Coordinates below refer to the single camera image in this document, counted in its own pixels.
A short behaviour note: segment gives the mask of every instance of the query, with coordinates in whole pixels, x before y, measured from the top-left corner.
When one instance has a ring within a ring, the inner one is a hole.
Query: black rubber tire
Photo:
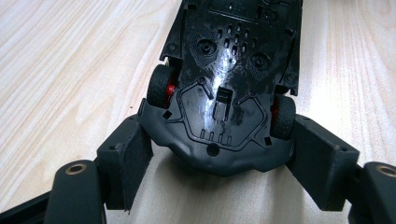
[[[158,64],[152,72],[151,79],[148,84],[147,100],[150,105],[165,108],[168,96],[166,89],[175,74],[174,67]]]
[[[296,116],[296,104],[293,99],[276,95],[278,113],[271,127],[271,136],[287,140],[290,138]]]

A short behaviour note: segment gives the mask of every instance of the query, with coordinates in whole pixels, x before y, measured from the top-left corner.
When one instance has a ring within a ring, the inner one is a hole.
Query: wood grain
[[[180,0],[0,1],[0,212],[50,190],[146,95]],[[305,0],[298,113],[396,164],[396,2]],[[155,156],[131,215],[109,223],[347,223],[280,167],[229,178]]]

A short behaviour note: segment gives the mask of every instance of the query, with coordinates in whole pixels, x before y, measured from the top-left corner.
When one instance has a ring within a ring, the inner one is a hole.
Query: black toy car
[[[183,1],[138,112],[152,140],[215,175],[290,161],[302,4]]]

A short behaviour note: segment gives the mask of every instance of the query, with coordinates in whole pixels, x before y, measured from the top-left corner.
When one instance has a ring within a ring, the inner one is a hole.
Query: table
[[[136,113],[180,0],[0,1],[0,212],[95,158]],[[396,164],[396,2],[305,0],[297,112]],[[109,223],[347,223],[317,209],[285,167],[232,177],[154,147],[131,214]]]

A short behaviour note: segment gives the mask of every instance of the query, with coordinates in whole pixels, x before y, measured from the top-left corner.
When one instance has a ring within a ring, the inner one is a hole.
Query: wheel
[[[175,78],[176,69],[174,67],[158,64],[152,72],[148,84],[148,103],[160,108],[167,108],[175,91]]]
[[[271,106],[271,136],[289,139],[296,116],[296,105],[293,99],[277,94]]]

